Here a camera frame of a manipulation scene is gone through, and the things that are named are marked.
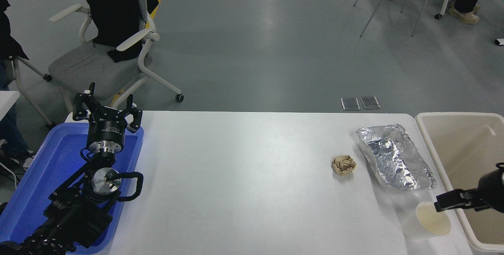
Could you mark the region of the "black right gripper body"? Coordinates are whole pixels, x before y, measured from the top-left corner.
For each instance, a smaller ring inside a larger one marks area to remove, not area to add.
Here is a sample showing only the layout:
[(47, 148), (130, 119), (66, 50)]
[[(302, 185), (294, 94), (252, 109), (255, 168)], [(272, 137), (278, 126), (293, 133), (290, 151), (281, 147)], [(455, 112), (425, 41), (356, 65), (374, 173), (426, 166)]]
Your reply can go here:
[(504, 185), (502, 166), (481, 177), (478, 183), (478, 194), (484, 205), (481, 210), (493, 209), (504, 212)]

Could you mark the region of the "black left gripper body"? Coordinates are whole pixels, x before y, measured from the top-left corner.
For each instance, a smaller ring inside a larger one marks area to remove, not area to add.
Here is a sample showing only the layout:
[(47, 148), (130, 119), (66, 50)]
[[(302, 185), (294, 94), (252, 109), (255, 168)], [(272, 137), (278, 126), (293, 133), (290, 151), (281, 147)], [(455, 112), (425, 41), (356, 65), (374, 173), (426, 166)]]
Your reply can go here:
[(104, 109), (90, 113), (87, 146), (99, 141), (124, 145), (126, 121), (117, 109)]

